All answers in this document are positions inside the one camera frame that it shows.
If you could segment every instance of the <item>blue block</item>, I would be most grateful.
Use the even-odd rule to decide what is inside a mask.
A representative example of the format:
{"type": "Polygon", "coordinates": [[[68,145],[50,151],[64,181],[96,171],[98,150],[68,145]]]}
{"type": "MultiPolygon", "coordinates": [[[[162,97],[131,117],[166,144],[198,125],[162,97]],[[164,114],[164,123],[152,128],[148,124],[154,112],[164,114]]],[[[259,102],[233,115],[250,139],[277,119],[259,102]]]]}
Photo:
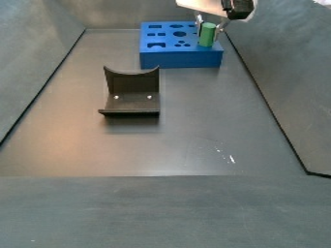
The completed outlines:
{"type": "Polygon", "coordinates": [[[220,67],[223,47],[216,41],[211,47],[198,44],[194,21],[158,21],[142,23],[142,69],[220,67]]]}

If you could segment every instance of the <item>gray surface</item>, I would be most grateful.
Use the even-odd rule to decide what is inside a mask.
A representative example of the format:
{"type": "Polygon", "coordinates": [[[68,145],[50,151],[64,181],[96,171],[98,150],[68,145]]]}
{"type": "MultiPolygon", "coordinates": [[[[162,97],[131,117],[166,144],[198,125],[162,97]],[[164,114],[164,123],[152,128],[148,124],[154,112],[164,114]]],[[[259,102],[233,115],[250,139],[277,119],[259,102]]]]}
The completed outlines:
{"type": "Polygon", "coordinates": [[[175,0],[58,0],[88,28],[140,28],[142,21],[187,20],[175,0]]]}
{"type": "Polygon", "coordinates": [[[0,141],[84,31],[52,0],[0,0],[0,141]]]}
{"type": "Polygon", "coordinates": [[[331,182],[2,178],[2,247],[329,248],[331,182]]]}
{"type": "Polygon", "coordinates": [[[331,11],[311,0],[261,1],[227,32],[309,171],[331,174],[331,11]]]}
{"type": "Polygon", "coordinates": [[[160,70],[160,117],[99,114],[139,30],[87,31],[0,148],[0,175],[305,174],[228,39],[220,69],[160,70]]]}

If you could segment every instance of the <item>hole in blue block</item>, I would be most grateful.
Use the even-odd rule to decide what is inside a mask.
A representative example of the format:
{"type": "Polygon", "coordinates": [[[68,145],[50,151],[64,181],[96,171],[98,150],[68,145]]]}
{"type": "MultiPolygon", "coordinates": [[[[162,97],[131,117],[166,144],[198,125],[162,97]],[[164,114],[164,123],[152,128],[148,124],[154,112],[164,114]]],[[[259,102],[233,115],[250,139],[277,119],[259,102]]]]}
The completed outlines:
{"type": "Polygon", "coordinates": [[[148,28],[162,28],[162,25],[150,25],[148,28]]]}
{"type": "Polygon", "coordinates": [[[151,47],[166,47],[166,43],[148,43],[147,47],[148,48],[151,48],[151,47]]]}
{"type": "Polygon", "coordinates": [[[180,27],[183,27],[183,26],[182,26],[180,24],[172,24],[171,27],[172,27],[172,28],[180,28],[180,27]]]}
{"type": "Polygon", "coordinates": [[[174,33],[174,35],[178,36],[178,37],[183,37],[183,36],[187,35],[187,33],[183,32],[183,31],[178,31],[178,32],[174,33]]]}

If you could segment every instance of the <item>gray floor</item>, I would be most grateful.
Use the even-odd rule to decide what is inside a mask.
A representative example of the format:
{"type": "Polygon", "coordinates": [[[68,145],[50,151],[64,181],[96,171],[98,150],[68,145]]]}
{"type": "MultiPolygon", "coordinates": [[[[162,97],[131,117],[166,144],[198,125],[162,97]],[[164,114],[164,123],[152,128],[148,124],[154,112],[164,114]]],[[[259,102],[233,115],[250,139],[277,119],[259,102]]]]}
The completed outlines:
{"type": "Polygon", "coordinates": [[[310,176],[0,179],[6,248],[329,248],[331,182],[310,176]]]}
{"type": "Polygon", "coordinates": [[[158,118],[104,119],[103,66],[135,71],[139,30],[90,30],[0,148],[0,175],[301,175],[224,35],[220,69],[160,71],[158,118]]]}
{"type": "Polygon", "coordinates": [[[87,32],[2,146],[0,246],[329,248],[331,181],[305,175],[224,36],[220,70],[162,70],[159,120],[98,114],[103,65],[138,69],[138,41],[87,32]],[[179,174],[216,176],[39,177],[179,174]]]}

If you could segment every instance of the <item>black curved holder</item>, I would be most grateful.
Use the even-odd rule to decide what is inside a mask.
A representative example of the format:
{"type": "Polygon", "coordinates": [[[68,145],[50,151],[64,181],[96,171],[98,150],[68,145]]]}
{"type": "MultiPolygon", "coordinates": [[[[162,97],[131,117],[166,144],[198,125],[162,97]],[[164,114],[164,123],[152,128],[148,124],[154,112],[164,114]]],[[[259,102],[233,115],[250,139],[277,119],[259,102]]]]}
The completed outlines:
{"type": "Polygon", "coordinates": [[[108,99],[103,115],[159,114],[159,67],[138,73],[124,74],[103,67],[108,86],[108,99]]]}

